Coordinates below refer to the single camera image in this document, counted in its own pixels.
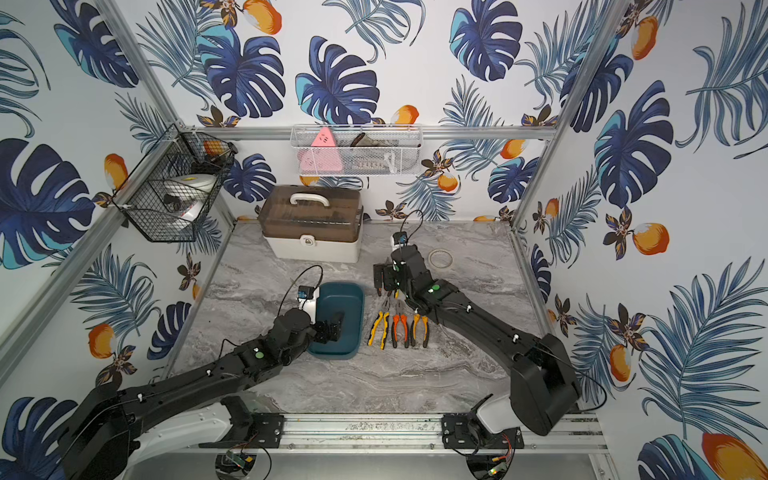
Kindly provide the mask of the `teal plastic storage tray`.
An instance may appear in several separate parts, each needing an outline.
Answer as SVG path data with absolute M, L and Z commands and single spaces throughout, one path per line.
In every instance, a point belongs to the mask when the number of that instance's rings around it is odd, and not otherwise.
M 348 360 L 361 344 L 365 295 L 353 282 L 328 282 L 320 286 L 316 325 L 325 328 L 328 341 L 313 342 L 309 353 L 325 360 Z

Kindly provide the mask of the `yellow black combination pliers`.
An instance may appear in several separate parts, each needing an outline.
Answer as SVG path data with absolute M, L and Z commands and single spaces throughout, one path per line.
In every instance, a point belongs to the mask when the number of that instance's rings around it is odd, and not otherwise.
M 386 347 L 386 340 L 389 333 L 390 317 L 390 298 L 386 297 L 378 311 L 378 316 L 374 320 L 367 339 L 368 346 L 378 346 L 381 350 Z

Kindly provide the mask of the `orange long nose pliers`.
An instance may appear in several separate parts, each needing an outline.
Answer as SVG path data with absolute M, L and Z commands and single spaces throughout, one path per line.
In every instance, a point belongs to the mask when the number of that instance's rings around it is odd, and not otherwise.
M 401 345 L 404 348 L 409 348 L 410 330 L 408 325 L 408 317 L 405 314 L 402 300 L 397 300 L 395 303 L 395 315 L 392 317 L 392 322 L 392 346 L 397 348 L 399 345 Z

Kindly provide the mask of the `orange black cutting pliers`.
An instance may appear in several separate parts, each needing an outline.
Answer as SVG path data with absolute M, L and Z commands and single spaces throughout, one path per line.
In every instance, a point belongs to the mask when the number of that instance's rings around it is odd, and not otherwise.
M 410 324 L 410 341 L 412 347 L 427 348 L 430 341 L 429 318 L 415 312 Z

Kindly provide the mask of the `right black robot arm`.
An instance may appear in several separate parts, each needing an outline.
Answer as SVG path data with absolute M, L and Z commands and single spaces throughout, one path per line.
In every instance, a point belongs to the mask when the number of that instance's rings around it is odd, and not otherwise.
M 493 434 L 523 427 L 546 436 L 581 398 L 581 387 L 563 343 L 537 337 L 497 318 L 452 283 L 432 277 L 415 245 L 395 248 L 373 267 L 376 288 L 402 293 L 406 304 L 470 340 L 509 377 L 509 387 L 476 406 L 474 417 Z

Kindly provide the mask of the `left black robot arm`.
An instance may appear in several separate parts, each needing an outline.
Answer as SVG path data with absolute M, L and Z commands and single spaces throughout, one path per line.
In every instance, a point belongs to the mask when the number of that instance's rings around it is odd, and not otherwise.
M 236 346 L 218 360 L 166 380 L 118 389 L 93 388 L 64 422 L 58 439 L 66 479 L 114 479 L 151 428 L 198 405 L 247 390 L 290 365 L 313 343 L 340 338 L 345 315 L 314 323 L 298 308 L 277 317 L 264 335 Z

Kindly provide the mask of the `masking tape roll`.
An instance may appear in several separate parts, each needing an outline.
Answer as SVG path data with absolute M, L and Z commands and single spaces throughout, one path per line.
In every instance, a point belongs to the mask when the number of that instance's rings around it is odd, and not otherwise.
M 436 248 L 428 254 L 428 262 L 436 269 L 447 269 L 454 263 L 454 258 L 450 251 Z

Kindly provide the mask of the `white brown toolbox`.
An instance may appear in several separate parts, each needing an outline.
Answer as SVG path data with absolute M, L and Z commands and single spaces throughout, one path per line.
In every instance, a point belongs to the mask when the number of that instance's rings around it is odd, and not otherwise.
M 258 221 L 278 258 L 337 263 L 359 259 L 363 204 L 356 190 L 278 185 Z

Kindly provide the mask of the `pink triangle card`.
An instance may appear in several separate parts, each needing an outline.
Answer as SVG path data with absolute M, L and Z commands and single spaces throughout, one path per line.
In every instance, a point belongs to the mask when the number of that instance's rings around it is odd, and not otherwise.
M 300 149 L 298 158 L 303 175 L 330 175 L 343 171 L 343 161 L 329 127 L 322 127 L 311 145 Z

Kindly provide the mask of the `white bowl in basket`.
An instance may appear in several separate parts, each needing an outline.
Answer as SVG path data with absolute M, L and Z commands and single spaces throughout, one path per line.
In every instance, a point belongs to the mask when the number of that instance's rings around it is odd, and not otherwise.
M 171 225 L 180 230 L 197 219 L 216 178 L 211 174 L 178 176 L 163 182 L 163 205 L 175 217 Z

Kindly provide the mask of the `white mesh wall basket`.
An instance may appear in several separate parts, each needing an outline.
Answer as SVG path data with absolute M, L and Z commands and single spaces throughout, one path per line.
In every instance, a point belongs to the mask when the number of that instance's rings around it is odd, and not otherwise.
M 300 149 L 309 147 L 322 127 L 329 127 L 333 132 L 343 171 L 330 175 L 303 175 L 299 167 Z M 418 125 L 303 124 L 292 127 L 290 144 L 302 176 L 394 176 L 416 168 L 423 132 Z

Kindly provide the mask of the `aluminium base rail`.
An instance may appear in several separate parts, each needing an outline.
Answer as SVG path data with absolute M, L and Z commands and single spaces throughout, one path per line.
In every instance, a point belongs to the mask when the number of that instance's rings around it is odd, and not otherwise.
M 242 440 L 225 440 L 229 429 L 223 413 L 213 408 L 184 414 L 168 426 L 140 437 L 133 463 L 155 455 L 186 450 L 274 454 L 451 454 L 504 453 L 508 442 L 523 454 L 606 454 L 602 428 L 594 415 L 568 415 L 546 436 L 521 427 L 497 434 L 480 448 L 468 421 L 458 414 L 258 414 Z

